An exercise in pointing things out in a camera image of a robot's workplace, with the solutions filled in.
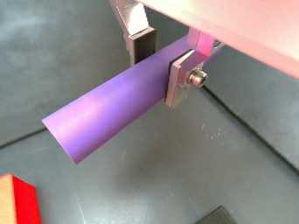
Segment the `black object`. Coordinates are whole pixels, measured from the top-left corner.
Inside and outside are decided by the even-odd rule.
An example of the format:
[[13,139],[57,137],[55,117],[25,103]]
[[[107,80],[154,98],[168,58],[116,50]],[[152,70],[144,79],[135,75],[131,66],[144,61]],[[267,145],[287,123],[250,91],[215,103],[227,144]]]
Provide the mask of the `black object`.
[[224,206],[219,206],[196,224],[238,224]]

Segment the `bolt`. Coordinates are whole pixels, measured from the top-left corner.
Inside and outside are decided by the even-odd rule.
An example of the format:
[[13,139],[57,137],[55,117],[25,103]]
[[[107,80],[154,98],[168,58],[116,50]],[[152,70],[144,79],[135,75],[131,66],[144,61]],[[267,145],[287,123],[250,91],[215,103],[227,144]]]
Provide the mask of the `bolt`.
[[220,42],[215,39],[212,47],[216,48],[220,45]]
[[187,82],[192,84],[196,88],[200,88],[207,78],[208,75],[199,68],[195,68],[191,71],[191,75],[187,78]]

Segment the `purple cylinder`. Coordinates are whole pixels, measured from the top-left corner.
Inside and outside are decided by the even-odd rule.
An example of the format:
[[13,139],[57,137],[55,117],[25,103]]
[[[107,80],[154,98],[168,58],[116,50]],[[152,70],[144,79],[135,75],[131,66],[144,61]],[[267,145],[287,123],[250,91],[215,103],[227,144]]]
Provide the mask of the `purple cylinder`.
[[190,49],[179,39],[41,120],[75,164],[164,98],[170,62]]

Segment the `red object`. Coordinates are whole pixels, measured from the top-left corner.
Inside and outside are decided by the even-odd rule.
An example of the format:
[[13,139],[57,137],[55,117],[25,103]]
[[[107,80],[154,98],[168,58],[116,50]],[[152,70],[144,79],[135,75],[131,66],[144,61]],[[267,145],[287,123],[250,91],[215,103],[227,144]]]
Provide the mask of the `red object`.
[[0,223],[41,224],[35,187],[12,174],[0,177]]

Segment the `metal clamp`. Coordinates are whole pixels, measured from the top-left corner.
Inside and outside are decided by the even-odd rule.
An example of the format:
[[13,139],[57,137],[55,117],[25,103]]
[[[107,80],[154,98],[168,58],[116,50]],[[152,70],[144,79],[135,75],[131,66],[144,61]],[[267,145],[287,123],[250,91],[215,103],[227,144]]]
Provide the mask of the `metal clamp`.
[[124,32],[131,66],[155,53],[156,30],[150,27],[146,8],[135,0],[109,0]]
[[171,64],[166,104],[175,108],[187,98],[190,86],[202,87],[208,75],[202,71],[204,60],[224,46],[210,35],[190,29],[191,50]]

